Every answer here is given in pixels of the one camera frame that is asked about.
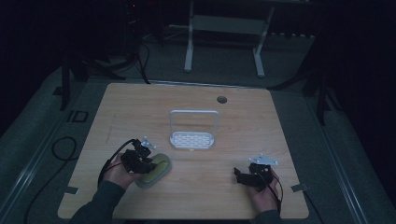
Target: sleeve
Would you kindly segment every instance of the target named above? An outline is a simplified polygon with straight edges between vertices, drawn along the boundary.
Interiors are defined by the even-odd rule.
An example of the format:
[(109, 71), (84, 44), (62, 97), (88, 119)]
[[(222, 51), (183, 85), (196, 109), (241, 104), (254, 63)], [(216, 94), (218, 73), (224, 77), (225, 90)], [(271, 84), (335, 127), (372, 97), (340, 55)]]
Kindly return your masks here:
[(255, 218), (256, 224), (281, 224), (282, 219), (276, 210), (261, 212)]
[(124, 193), (125, 189), (121, 186), (103, 181), (93, 195), (92, 201), (80, 207), (70, 219), (69, 224), (111, 223), (114, 208)]

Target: white basket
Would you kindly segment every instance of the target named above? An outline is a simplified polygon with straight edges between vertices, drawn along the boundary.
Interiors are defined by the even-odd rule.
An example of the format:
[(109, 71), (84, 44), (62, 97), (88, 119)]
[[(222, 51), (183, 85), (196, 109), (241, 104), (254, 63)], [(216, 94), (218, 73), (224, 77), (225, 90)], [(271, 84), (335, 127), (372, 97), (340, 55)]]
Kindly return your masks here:
[[(215, 114), (215, 124), (213, 133), (195, 133), (195, 132), (174, 132), (174, 114), (176, 113), (197, 113), (197, 114)], [(171, 120), (171, 137), (170, 141), (176, 148), (186, 149), (209, 149), (215, 142), (216, 127), (219, 122), (219, 112), (216, 110), (172, 110), (170, 113)]]

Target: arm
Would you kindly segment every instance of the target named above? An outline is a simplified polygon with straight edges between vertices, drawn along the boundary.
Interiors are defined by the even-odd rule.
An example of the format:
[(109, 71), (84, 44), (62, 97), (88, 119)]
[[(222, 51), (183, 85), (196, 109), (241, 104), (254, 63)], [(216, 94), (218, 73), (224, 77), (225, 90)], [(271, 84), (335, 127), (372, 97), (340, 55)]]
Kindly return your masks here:
[(113, 211), (122, 198), (125, 190), (142, 175), (129, 174), (121, 164), (121, 154), (109, 164), (103, 182), (93, 195), (92, 201), (85, 204), (73, 215), (69, 223), (111, 223)]
[(256, 224), (281, 224), (282, 219), (280, 218), (279, 213), (277, 212), (277, 190), (276, 184), (279, 177), (272, 170), (274, 180), (271, 182), (270, 187), (274, 190), (274, 193), (265, 188), (264, 190), (258, 192), (253, 187), (247, 187), (247, 191), (251, 201), (257, 211), (260, 213), (255, 217)]
[(111, 223), (114, 208), (124, 193), (119, 185), (103, 181), (92, 201), (79, 208), (69, 223)]

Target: white table leg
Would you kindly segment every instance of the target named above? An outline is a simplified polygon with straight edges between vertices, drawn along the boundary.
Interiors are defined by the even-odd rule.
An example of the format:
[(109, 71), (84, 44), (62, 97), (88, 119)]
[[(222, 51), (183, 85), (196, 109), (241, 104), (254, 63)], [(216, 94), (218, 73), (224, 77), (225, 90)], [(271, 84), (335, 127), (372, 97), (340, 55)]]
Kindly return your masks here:
[(190, 19), (189, 19), (189, 44), (187, 45), (186, 62), (184, 63), (184, 71), (190, 72), (192, 68), (192, 54), (194, 50), (194, 45), (192, 44), (192, 20), (193, 20), (193, 0), (190, 1)]
[(260, 55), (260, 53), (262, 52), (262, 45), (264, 44), (265, 37), (267, 36), (268, 27), (270, 25), (273, 15), (274, 15), (274, 10), (275, 10), (274, 7), (270, 8), (267, 20), (266, 20), (264, 26), (262, 27), (262, 34), (261, 34), (259, 45), (257, 46), (257, 48), (253, 49), (254, 63), (256, 64), (256, 70), (257, 70), (258, 77), (264, 77), (264, 69), (262, 68), (262, 56)]

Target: dark background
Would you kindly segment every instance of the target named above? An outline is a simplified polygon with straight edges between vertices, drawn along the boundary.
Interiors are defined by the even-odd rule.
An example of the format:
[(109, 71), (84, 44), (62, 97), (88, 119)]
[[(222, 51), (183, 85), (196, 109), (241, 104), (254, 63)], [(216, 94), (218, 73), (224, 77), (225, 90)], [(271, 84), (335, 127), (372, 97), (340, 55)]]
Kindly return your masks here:
[[(148, 9), (131, 9), (136, 13), (133, 15), (123, 13), (131, 20), (144, 18), (146, 24), (142, 26), (151, 27), (151, 32), (158, 34), (158, 22), (188, 23), (188, 1), (164, 2), (158, 5), (158, 1), (148, 1), (152, 4), (145, 5)], [(330, 2), (331, 5), (327, 1), (276, 3), (270, 32), (317, 37), (305, 58), (304, 69), (316, 68), (326, 74), (380, 181), (396, 204), (396, 192), (392, 190), (396, 186), (396, 3)], [(61, 65), (66, 52), (78, 50), (105, 60), (109, 49), (120, 49), (120, 41), (111, 34), (123, 28), (125, 18), (120, 17), (119, 10), (124, 4), (106, 0), (3, 1), (0, 134), (21, 113), (42, 81)], [(213, 7), (205, 8), (203, 4), (201, 9), (210, 12)], [(221, 12), (219, 4), (215, 9), (238, 14), (237, 10)]]

